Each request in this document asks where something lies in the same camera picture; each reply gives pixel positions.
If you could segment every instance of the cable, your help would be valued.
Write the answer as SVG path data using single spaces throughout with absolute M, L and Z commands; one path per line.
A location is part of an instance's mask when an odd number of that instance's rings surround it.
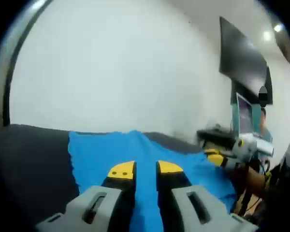
M 261 162 L 259 159 L 258 159 L 258 161 L 259 161 L 259 163 L 260 163 L 260 166 L 262 167 L 263 175 L 265 175 L 264 166 L 263 166 L 262 162 Z M 245 213 L 247 213 L 248 210 L 250 210 L 252 207 L 254 207 L 254 206 L 256 205 L 256 203 L 258 203 L 259 200 L 260 200 L 260 197 L 256 200 L 256 202 L 254 202 L 254 204 L 253 204 L 251 207 L 249 207 L 249 208 L 245 211 Z

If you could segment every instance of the blue towel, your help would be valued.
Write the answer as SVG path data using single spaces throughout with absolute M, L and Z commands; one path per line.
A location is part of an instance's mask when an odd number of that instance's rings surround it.
M 130 232 L 162 232 L 157 205 L 156 161 L 180 166 L 193 185 L 202 185 L 225 203 L 230 211 L 236 195 L 223 170 L 208 162 L 204 153 L 183 155 L 150 141 L 139 131 L 114 132 L 107 135 L 80 135 L 70 132 L 69 153 L 73 175 L 80 193 L 101 185 L 117 164 L 136 161 L 136 204 Z

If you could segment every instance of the laptop screen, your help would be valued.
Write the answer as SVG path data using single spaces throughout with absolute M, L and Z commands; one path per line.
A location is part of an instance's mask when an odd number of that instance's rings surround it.
M 253 132 L 252 107 L 251 104 L 240 94 L 237 95 L 237 106 L 239 115 L 239 133 L 246 134 Z

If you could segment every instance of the ceiling light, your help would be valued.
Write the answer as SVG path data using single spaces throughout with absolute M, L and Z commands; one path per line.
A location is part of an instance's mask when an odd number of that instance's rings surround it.
M 282 25 L 281 24 L 277 24 L 275 27 L 274 27 L 274 31 L 276 32 L 280 32 L 282 30 Z
M 263 39 L 264 39 L 265 41 L 270 41 L 270 40 L 271 40 L 271 34 L 270 34 L 269 31 L 265 31 L 265 32 L 263 32 Z
M 32 8 L 34 10 L 37 10 L 37 9 L 41 8 L 44 4 L 45 4 L 45 0 L 38 0 L 32 5 Z

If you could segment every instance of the wall-mounted monitor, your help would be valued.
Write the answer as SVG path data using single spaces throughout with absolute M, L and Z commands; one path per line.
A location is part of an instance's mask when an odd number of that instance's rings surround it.
M 259 90 L 268 89 L 269 104 L 273 103 L 272 82 L 266 61 L 261 53 L 233 24 L 220 17 L 221 73 L 233 80 L 231 102 L 236 102 L 239 92 L 251 103 L 258 103 Z

